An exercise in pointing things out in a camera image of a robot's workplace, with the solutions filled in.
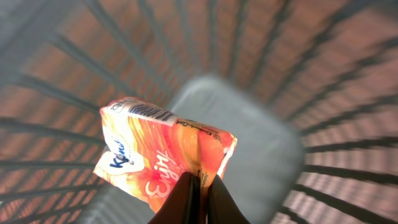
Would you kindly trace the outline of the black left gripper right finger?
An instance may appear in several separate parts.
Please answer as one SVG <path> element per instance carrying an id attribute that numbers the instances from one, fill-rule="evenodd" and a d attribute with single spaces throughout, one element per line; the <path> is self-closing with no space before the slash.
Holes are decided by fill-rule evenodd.
<path id="1" fill-rule="evenodd" d="M 208 191 L 207 213 L 208 224 L 249 224 L 218 175 Z"/>

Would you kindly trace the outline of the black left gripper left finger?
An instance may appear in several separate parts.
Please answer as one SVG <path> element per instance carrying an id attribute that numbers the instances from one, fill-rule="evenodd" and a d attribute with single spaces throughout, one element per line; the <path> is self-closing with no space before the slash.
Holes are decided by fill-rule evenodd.
<path id="1" fill-rule="evenodd" d="M 148 224 L 199 224 L 200 180 L 184 172 Z"/>

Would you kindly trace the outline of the orange tissue pack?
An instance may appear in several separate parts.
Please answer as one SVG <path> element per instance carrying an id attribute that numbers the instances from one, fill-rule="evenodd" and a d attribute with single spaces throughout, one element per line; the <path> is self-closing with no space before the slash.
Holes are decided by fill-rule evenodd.
<path id="1" fill-rule="evenodd" d="M 94 174 L 158 212 L 180 176 L 200 180 L 200 201 L 224 175 L 237 139 L 229 132 L 184 119 L 139 98 L 100 109 L 106 148 Z"/>

